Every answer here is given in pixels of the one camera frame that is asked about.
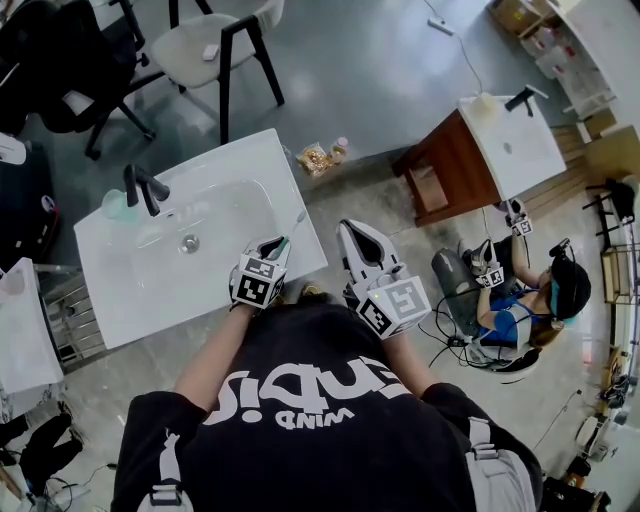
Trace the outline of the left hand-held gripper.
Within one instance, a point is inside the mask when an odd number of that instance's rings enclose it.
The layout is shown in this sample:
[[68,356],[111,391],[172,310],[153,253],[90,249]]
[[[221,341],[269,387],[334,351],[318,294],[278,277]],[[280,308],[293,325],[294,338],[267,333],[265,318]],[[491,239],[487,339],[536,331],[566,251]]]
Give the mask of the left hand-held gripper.
[[[275,237],[251,240],[232,269],[229,279],[230,297],[233,303],[244,303],[259,309],[267,308],[280,293],[287,274],[291,241],[277,256]],[[273,251],[273,260],[268,257]]]

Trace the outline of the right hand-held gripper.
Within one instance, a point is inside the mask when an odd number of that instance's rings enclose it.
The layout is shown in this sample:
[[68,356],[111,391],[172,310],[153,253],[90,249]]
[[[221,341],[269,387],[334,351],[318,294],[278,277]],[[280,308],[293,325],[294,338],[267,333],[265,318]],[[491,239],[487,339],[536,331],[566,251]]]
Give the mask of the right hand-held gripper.
[[[353,219],[342,219],[337,240],[344,269],[350,274],[343,296],[381,339],[415,327],[432,311],[419,276],[411,275],[389,237]],[[381,270],[373,277],[368,272]]]

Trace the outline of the blue toothbrush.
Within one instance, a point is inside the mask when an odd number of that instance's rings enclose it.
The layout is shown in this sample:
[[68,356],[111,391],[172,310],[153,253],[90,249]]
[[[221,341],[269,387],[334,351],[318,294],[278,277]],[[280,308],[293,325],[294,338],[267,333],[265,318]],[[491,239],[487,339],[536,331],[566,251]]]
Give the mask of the blue toothbrush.
[[284,251],[284,249],[289,245],[291,241],[291,237],[295,233],[295,230],[306,219],[306,217],[307,217],[307,211],[305,209],[301,210],[298,216],[296,217],[296,220],[293,226],[288,231],[288,233],[284,236],[283,240],[280,242],[279,246],[277,247],[276,249],[277,256],[279,256]]

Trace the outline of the person's right forearm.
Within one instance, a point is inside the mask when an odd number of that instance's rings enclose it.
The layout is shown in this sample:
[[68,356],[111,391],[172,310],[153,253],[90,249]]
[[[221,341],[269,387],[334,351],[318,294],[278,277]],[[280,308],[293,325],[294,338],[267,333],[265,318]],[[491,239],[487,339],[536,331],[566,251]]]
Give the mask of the person's right forearm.
[[421,360],[407,332],[402,332],[381,341],[391,371],[401,383],[421,399],[425,391],[438,383],[438,379]]

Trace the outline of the person's left forearm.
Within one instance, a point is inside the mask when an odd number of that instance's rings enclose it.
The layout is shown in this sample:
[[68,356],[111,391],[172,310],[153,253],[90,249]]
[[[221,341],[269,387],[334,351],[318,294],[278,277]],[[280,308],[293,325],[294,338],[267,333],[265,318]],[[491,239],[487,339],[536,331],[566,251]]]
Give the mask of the person's left forearm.
[[181,372],[174,391],[210,412],[255,312],[247,304],[234,307]]

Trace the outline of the clear snack bag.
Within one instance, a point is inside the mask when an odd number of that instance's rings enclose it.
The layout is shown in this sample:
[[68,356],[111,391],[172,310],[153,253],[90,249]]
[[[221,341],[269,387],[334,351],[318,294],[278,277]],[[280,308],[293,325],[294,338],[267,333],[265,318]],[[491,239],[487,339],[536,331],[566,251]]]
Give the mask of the clear snack bag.
[[320,177],[333,166],[331,155],[319,143],[305,147],[296,155],[296,161],[311,178]]

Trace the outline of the brown wooden sink cabinet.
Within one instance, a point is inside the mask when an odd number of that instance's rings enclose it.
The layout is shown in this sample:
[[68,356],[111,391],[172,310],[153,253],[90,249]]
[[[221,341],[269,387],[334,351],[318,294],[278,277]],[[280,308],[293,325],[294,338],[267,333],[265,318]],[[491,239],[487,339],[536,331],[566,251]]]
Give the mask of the brown wooden sink cabinet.
[[411,190],[418,227],[502,201],[497,181],[459,110],[411,146],[392,169]]

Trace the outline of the large white sink basin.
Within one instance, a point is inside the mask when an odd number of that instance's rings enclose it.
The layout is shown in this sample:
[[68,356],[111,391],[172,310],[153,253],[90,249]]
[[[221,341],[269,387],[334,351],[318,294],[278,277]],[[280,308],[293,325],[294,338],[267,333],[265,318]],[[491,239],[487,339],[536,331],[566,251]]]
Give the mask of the large white sink basin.
[[230,304],[228,278],[253,240],[291,240],[286,279],[327,259],[275,129],[230,142],[157,175],[159,215],[96,210],[75,227],[104,344],[113,349]]

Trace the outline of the black sink faucet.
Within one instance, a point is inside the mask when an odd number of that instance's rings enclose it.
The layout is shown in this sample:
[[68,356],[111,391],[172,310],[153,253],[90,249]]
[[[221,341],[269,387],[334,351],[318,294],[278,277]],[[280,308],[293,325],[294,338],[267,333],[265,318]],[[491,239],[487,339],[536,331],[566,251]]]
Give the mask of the black sink faucet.
[[133,208],[138,204],[138,192],[141,192],[148,214],[151,217],[158,216],[160,214],[158,203],[169,198],[170,188],[135,164],[128,164],[124,168],[123,179],[127,207]]

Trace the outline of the translucent green cup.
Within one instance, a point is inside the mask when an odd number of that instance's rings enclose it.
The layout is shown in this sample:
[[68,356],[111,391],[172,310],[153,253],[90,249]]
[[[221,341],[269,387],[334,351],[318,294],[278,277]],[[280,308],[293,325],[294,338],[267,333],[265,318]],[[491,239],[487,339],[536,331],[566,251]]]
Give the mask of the translucent green cup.
[[132,223],[136,220],[136,210],[128,206],[126,194],[117,189],[111,189],[104,195],[100,211],[112,221]]

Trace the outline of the white low stool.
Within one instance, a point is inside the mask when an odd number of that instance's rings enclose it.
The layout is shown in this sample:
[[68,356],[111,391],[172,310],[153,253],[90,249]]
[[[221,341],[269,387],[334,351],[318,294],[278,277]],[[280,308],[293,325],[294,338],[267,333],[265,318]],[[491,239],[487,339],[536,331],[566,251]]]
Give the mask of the white low stool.
[[463,360],[471,368],[494,377],[500,384],[515,384],[528,377],[539,363],[540,348],[529,344],[520,348],[483,346],[471,343],[463,351]]

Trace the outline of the small white sink basin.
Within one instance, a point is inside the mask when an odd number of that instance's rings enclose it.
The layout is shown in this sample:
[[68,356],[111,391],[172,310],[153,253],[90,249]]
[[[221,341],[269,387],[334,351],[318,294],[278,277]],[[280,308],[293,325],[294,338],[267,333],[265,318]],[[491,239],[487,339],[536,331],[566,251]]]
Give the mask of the small white sink basin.
[[521,105],[508,112],[504,105],[510,96],[494,96],[498,112],[485,119],[470,115],[475,98],[461,98],[457,109],[478,146],[494,180],[499,197],[510,199],[566,170],[566,164],[541,112],[537,98],[529,100],[534,117]]

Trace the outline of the cream cup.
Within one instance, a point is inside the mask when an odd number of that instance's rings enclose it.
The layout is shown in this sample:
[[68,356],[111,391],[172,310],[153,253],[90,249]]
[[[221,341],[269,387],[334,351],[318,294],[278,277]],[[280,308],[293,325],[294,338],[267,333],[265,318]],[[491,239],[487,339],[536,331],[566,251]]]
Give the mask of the cream cup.
[[485,119],[494,116],[499,110],[496,98],[487,92],[477,95],[469,104],[470,115],[477,119]]

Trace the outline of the beige chair with black legs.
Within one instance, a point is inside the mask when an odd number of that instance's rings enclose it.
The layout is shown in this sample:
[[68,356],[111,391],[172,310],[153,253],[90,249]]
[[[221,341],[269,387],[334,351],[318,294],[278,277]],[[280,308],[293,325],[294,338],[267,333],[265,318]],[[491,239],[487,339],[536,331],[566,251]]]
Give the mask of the beige chair with black legs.
[[[229,142],[231,71],[254,58],[262,66],[276,103],[285,104],[264,35],[281,21],[285,0],[267,0],[243,18],[215,13],[206,0],[196,0],[202,14],[182,21],[178,0],[169,0],[170,30],[151,46],[151,54],[161,71],[181,91],[219,83],[220,143]],[[219,53],[211,62],[202,60],[206,45],[218,44]]]

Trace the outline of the black angular faucet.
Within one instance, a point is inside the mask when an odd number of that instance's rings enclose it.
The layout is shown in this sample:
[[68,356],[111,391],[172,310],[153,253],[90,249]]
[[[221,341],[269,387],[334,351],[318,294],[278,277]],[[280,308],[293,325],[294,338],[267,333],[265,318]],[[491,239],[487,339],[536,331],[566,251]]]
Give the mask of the black angular faucet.
[[529,100],[534,96],[540,96],[545,100],[549,99],[549,95],[547,93],[532,85],[526,84],[521,92],[519,92],[517,95],[515,95],[505,103],[504,108],[508,112],[513,112],[517,107],[524,105],[526,107],[527,115],[530,118],[533,118],[534,113]]

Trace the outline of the person's black printed shirt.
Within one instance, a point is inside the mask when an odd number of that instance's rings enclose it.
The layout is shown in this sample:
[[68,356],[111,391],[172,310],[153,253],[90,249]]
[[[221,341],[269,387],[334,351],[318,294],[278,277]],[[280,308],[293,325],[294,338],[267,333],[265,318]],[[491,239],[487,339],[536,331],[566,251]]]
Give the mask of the person's black printed shirt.
[[463,390],[416,398],[322,296],[255,309],[210,412],[132,400],[111,512],[539,512],[537,458]]

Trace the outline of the black equipment case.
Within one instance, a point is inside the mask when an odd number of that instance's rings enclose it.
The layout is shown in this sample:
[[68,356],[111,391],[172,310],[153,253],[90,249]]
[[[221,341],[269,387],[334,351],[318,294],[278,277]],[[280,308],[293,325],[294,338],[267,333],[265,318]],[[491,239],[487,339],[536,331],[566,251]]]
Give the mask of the black equipment case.
[[43,146],[28,141],[25,161],[0,161],[0,269],[21,258],[45,261],[60,225],[49,160]]

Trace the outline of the black metal stand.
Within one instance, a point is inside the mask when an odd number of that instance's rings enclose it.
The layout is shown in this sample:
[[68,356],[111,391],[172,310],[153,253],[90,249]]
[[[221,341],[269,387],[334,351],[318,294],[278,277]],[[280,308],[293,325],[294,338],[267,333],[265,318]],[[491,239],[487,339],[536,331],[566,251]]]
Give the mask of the black metal stand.
[[582,210],[595,211],[600,225],[595,236],[602,242],[602,252],[616,245],[635,245],[639,241],[635,233],[637,189],[630,179],[613,178],[586,187],[591,200]]

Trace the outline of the translucent pinkish cup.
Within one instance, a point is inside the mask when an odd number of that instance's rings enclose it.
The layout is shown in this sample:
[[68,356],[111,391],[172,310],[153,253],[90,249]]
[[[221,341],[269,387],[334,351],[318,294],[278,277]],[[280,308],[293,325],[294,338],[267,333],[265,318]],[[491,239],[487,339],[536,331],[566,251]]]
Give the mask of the translucent pinkish cup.
[[0,297],[19,296],[25,290],[25,278],[21,268],[12,268],[0,277]]

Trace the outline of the light wooden board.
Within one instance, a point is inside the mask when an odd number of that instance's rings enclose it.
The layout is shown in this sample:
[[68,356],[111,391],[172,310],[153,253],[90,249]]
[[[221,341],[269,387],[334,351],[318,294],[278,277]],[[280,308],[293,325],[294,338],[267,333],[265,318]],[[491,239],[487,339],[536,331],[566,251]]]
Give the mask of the light wooden board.
[[622,180],[635,176],[640,180],[640,137],[633,126],[605,135],[586,146],[590,185],[607,179]]

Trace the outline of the white rounded device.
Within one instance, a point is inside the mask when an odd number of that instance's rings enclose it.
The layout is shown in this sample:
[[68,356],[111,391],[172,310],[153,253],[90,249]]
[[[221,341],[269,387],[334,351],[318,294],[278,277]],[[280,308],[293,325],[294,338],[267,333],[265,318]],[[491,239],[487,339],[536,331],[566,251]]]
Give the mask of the white rounded device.
[[0,162],[22,165],[26,161],[26,146],[16,138],[0,132]]

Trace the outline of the black office chair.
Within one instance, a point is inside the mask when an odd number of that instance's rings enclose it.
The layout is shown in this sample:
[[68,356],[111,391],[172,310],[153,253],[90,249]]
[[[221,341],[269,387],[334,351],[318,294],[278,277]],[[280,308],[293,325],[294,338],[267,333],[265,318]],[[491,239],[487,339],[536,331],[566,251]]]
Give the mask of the black office chair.
[[85,154],[111,113],[121,111],[152,141],[156,134],[125,104],[126,97],[160,78],[135,76],[149,59],[130,0],[107,0],[123,15],[106,28],[90,0],[23,0],[0,26],[0,132],[17,136],[36,114],[53,133],[89,132]]

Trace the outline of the cardboard box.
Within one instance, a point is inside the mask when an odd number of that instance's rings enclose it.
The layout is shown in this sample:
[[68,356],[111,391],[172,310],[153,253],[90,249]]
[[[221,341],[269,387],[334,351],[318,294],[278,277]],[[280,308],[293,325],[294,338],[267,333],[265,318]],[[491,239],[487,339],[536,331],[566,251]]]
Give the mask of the cardboard box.
[[543,17],[543,12],[531,0],[491,0],[487,9],[506,31],[516,36]]

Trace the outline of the white floor appliance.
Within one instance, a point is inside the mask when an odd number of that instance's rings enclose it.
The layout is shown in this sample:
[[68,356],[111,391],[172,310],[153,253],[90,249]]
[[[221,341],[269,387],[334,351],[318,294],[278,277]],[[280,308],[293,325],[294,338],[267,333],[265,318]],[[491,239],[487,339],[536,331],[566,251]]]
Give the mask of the white floor appliance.
[[591,456],[600,438],[606,433],[610,420],[609,416],[592,415],[583,421],[575,436],[575,445],[581,457]]

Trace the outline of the white storage shelf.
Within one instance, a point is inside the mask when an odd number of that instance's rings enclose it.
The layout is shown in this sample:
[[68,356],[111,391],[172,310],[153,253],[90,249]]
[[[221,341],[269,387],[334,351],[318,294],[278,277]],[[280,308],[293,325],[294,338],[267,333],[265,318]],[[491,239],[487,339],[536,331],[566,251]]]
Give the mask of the white storage shelf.
[[606,109],[616,98],[586,43],[569,22],[561,0],[531,0],[543,17],[516,37],[549,80],[556,80],[567,95],[573,112],[585,120]]

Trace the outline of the chrome sink frame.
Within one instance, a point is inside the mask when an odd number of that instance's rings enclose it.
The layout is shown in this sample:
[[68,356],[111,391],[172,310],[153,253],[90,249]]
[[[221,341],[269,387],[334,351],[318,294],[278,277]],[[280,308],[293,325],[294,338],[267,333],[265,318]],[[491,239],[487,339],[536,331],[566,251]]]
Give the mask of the chrome sink frame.
[[64,374],[108,353],[79,266],[35,264],[47,329]]

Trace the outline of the wooden frame rack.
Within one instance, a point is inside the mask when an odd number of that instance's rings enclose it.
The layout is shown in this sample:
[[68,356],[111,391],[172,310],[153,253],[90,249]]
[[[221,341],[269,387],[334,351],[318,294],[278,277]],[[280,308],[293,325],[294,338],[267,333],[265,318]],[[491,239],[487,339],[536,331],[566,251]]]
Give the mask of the wooden frame rack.
[[640,305],[640,244],[614,245],[601,254],[604,301]]

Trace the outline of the white sink on chrome frame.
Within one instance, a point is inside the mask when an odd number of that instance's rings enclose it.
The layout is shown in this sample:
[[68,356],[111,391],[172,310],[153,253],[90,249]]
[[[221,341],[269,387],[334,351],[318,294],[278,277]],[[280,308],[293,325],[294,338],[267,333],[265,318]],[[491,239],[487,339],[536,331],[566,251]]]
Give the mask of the white sink on chrome frame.
[[25,290],[19,296],[0,297],[0,385],[9,394],[63,380],[33,262],[22,258],[12,268],[22,269]]

